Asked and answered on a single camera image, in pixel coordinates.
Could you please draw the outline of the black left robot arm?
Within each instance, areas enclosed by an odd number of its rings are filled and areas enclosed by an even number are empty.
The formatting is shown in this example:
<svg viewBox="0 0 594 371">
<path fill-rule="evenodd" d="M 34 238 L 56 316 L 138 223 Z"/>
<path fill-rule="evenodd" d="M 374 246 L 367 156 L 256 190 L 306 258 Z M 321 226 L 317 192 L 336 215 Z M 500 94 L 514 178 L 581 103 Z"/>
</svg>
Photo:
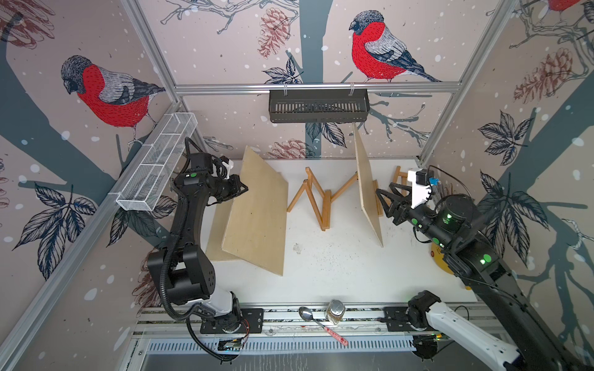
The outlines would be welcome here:
<svg viewBox="0 0 594 371">
<path fill-rule="evenodd" d="M 220 363 L 233 363 L 235 355 L 220 354 L 200 341 L 191 318 L 196 315 L 225 332 L 249 327 L 237 296 L 216 288 L 215 268 L 200 245 L 206 208 L 241 196 L 249 188 L 231 173 L 230 159 L 203 151 L 189 137 L 184 139 L 183 153 L 186 161 L 171 181 L 178 200 L 170 235 L 164 248 L 148 256 L 148 272 L 167 315 L 186 324 L 202 351 Z"/>
</svg>

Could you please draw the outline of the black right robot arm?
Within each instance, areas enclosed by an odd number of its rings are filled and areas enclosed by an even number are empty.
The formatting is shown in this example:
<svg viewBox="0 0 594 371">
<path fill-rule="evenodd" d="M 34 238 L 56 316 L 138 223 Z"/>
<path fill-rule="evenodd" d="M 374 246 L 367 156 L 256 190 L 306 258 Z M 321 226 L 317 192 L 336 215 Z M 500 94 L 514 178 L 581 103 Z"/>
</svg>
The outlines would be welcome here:
<svg viewBox="0 0 594 371">
<path fill-rule="evenodd" d="M 553 334 L 519 288 L 510 268 L 497 256 L 479 228 L 485 217 L 463 194 L 440 201 L 439 210 L 414 205 L 416 190 L 393 183 L 376 194 L 394 225 L 409 222 L 415 232 L 436 244 L 449 269 L 471 288 L 495 315 L 512 342 L 505 343 L 458 315 L 436 295 L 419 292 L 408 303 L 415 329 L 432 328 L 447 335 L 491 370 L 588 370 Z"/>
</svg>

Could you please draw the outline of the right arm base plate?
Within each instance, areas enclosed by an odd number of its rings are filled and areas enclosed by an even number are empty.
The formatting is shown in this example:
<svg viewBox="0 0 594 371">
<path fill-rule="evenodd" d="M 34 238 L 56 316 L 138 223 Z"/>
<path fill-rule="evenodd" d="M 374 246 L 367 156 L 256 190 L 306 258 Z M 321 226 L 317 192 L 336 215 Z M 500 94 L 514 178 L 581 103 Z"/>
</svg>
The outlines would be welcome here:
<svg viewBox="0 0 594 371">
<path fill-rule="evenodd" d="M 409 321 L 407 307 L 384 307 L 384 318 L 381 322 L 385 323 L 388 332 L 416 332 Z"/>
</svg>

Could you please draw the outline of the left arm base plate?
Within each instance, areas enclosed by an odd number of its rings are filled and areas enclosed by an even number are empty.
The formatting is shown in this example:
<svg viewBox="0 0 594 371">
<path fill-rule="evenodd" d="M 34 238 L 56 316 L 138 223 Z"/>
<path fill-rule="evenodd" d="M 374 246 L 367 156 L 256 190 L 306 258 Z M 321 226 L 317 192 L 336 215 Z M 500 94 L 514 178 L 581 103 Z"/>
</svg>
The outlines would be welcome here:
<svg viewBox="0 0 594 371">
<path fill-rule="evenodd" d="M 264 321 L 263 309 L 241 309 L 241 314 L 231 312 L 227 315 L 204 320 L 200 326 L 203 335 L 260 334 Z"/>
</svg>

